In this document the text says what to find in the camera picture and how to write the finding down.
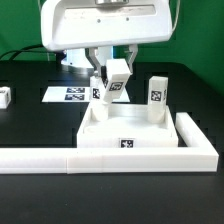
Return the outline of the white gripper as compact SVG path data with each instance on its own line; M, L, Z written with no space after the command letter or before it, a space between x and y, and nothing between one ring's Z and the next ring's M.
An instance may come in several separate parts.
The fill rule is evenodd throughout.
M85 49L97 77L105 75L101 46L129 45L130 73L138 54L136 44L167 41L172 35L168 0L47 0L41 11L41 36L50 51Z

